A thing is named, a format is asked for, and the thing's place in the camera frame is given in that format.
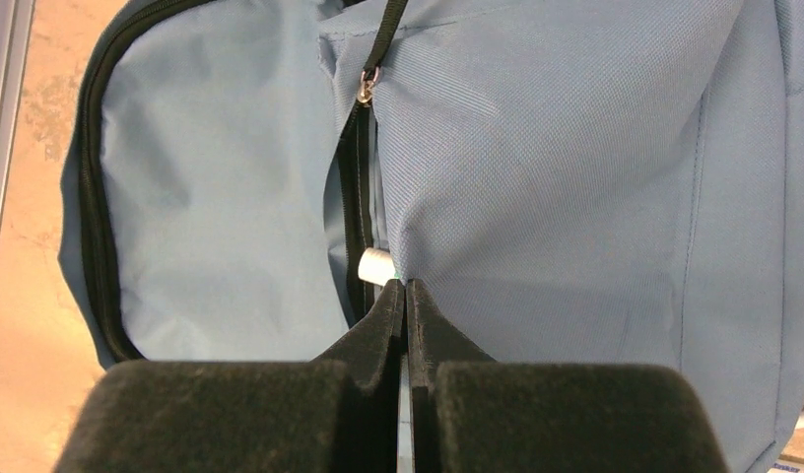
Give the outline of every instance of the zipper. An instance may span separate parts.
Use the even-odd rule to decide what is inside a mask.
[[[341,177],[344,238],[347,258],[347,295],[353,310],[350,326],[365,318],[374,303],[373,287],[359,279],[359,262],[373,246],[370,219],[370,127],[373,123],[373,89],[381,64],[390,49],[408,0],[388,0],[372,50],[362,70],[356,102],[338,141],[335,159]]]
[[[116,362],[144,358],[126,335],[120,312],[120,281],[101,172],[101,103],[115,65],[141,34],[185,10],[214,0],[163,0],[132,14],[111,35],[100,59],[87,74],[80,95],[78,192],[83,275],[100,335]]]

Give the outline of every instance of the beige surface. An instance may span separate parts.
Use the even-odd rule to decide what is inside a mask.
[[[123,0],[36,0],[0,240],[0,472],[47,471],[101,374],[59,273],[58,179],[74,102]],[[788,452],[804,457],[804,432]]]

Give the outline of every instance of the metal zipper slider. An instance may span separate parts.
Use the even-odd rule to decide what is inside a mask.
[[[364,106],[370,106],[373,100],[373,88],[378,82],[378,72],[378,67],[374,68],[372,71],[362,71],[362,79],[359,84],[359,93],[356,95],[356,100]]]

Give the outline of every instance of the white bottle cap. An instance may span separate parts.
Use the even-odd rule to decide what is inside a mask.
[[[359,279],[384,286],[388,280],[396,278],[396,269],[390,253],[376,248],[368,248],[359,261]]]

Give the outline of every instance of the bag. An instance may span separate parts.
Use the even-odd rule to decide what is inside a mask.
[[[389,248],[501,361],[678,370],[765,471],[804,401],[804,1],[411,0],[366,71],[388,3],[115,18],[62,181],[101,361],[310,359]]]

